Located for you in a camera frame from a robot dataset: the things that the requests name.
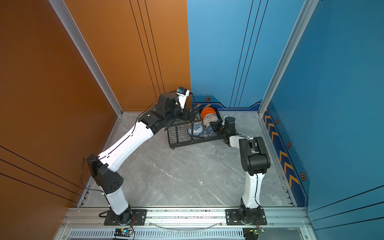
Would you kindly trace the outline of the white lattice patterned bowl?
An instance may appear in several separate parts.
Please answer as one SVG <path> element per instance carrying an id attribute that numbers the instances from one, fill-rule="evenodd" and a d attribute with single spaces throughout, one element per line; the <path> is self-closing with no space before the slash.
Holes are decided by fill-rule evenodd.
<path id="1" fill-rule="evenodd" d="M 219 118 L 216 114 L 213 114 L 213 113 L 209 113 L 209 114 L 206 114 L 203 118 L 203 124 L 208 127 L 211 123 L 215 123 L 216 121 L 218 121 Z"/>

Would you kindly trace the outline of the orange plastic bowl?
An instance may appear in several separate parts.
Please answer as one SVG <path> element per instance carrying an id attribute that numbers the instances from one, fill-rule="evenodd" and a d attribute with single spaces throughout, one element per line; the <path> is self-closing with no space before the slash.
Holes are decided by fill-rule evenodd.
<path id="1" fill-rule="evenodd" d="M 211 107 L 204 108 L 201 111 L 201 118 L 204 119 L 208 114 L 216 115 L 216 111 Z"/>

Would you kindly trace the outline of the dark blue patterned bowl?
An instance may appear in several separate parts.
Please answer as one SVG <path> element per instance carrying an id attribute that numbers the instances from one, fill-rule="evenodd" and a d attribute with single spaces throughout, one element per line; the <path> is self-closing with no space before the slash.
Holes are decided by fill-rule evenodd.
<path id="1" fill-rule="evenodd" d="M 215 130 L 213 129 L 213 127 L 211 125 L 206 127 L 206 133 L 208 135 L 215 135 L 216 134 Z"/>

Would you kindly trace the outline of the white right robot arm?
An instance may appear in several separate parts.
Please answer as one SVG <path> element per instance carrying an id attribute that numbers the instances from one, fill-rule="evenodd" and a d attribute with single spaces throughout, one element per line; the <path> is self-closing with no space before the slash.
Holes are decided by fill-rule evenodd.
<path id="1" fill-rule="evenodd" d="M 240 220 L 245 225 L 265 226 L 267 219 L 260 195 L 271 159 L 264 139 L 239 134 L 234 117 L 225 117 L 213 123 L 213 130 L 225 144 L 240 150 L 241 166 L 246 173 L 245 191 L 239 206 Z"/>

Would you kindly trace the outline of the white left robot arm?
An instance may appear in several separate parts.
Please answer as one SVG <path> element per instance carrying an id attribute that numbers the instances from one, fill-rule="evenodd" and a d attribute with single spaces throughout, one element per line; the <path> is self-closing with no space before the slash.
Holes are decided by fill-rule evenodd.
<path id="1" fill-rule="evenodd" d="M 134 126 L 111 147 L 98 155 L 90 155 L 87 162 L 92 178 L 109 204 L 107 215 L 119 225 L 133 222 L 131 206 L 123 193 L 124 179 L 118 173 L 124 161 L 144 142 L 177 120 L 194 121 L 198 110 L 189 108 L 190 90 L 180 87 L 159 96 L 143 113 Z"/>

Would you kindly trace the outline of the circuit board right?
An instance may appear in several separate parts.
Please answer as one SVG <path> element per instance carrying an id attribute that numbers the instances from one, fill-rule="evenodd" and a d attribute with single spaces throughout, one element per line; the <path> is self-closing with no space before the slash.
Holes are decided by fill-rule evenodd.
<path id="1" fill-rule="evenodd" d="M 264 233 L 263 228 L 243 228 L 243 236 L 245 240 L 257 240 L 261 233 Z"/>

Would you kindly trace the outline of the green circuit board left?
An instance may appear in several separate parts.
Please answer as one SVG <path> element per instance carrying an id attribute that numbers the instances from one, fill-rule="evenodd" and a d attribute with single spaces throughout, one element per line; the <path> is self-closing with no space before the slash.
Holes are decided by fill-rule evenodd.
<path id="1" fill-rule="evenodd" d="M 128 228 L 116 228 L 114 232 L 115 240 L 134 240 L 135 231 Z"/>

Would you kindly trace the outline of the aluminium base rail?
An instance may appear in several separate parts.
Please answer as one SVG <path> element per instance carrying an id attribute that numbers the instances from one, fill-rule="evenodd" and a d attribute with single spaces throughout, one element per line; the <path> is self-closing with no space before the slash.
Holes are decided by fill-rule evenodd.
<path id="1" fill-rule="evenodd" d="M 230 207 L 143 207 L 133 209 L 133 222 L 118 225 L 106 208 L 69 209 L 56 240 L 115 240 L 116 228 L 135 231 L 134 240 L 244 240 L 243 228 L 263 228 L 258 240 L 315 240 L 302 208 L 265 207 L 267 224 L 244 225 Z"/>

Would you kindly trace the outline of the aluminium corner post right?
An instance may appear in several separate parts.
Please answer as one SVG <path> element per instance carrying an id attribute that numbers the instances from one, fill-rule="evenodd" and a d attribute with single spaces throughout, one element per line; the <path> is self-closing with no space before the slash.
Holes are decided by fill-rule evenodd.
<path id="1" fill-rule="evenodd" d="M 271 78 L 268 88 L 265 92 L 258 113 L 262 117 L 270 104 L 274 93 L 287 69 L 287 66 L 300 42 L 300 39 L 313 15 L 313 12 L 318 4 L 319 0 L 306 0 L 304 1 L 303 7 L 300 14 L 295 22 L 293 30 L 275 69 L 275 72 Z"/>

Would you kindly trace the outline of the aluminium corner post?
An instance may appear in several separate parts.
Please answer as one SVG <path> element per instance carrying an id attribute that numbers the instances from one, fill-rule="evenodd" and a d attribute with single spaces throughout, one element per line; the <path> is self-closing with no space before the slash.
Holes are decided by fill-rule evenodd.
<path id="1" fill-rule="evenodd" d="M 313 12 L 318 4 L 319 0 L 306 0 L 304 1 L 303 7 L 300 14 L 295 22 L 293 30 L 275 69 L 275 72 L 271 78 L 268 88 L 265 92 L 258 113 L 262 117 L 270 104 L 274 93 L 287 69 L 287 66 L 300 42 L 300 39 L 313 15 Z"/>
<path id="2" fill-rule="evenodd" d="M 81 54 L 89 70 L 96 79 L 107 100 L 109 101 L 111 107 L 115 111 L 116 115 L 118 117 L 121 117 L 123 115 L 123 109 L 120 106 L 115 94 L 113 93 L 111 86 L 109 85 L 104 73 L 102 72 L 79 27 L 77 26 L 74 18 L 72 17 L 66 3 L 62 0 L 49 0 L 49 2 L 53 7 L 55 13 L 59 17 L 61 23 L 65 27 L 71 40 L 75 44 L 77 50 Z"/>

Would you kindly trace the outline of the aluminium corner post left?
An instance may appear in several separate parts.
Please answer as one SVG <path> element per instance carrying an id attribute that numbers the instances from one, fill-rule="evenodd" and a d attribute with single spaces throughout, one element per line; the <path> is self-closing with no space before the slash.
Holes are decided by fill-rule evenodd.
<path id="1" fill-rule="evenodd" d="M 65 27 L 71 40 L 75 44 L 77 50 L 81 54 L 89 70 L 96 79 L 107 100 L 109 101 L 111 107 L 115 111 L 116 115 L 118 117 L 121 117 L 123 115 L 123 109 L 120 106 L 115 94 L 113 93 L 111 86 L 109 85 L 104 73 L 102 72 L 79 27 L 77 26 L 74 18 L 72 17 L 66 3 L 62 0 L 49 0 L 49 2 L 53 7 L 55 13 L 59 17 L 61 23 Z"/>

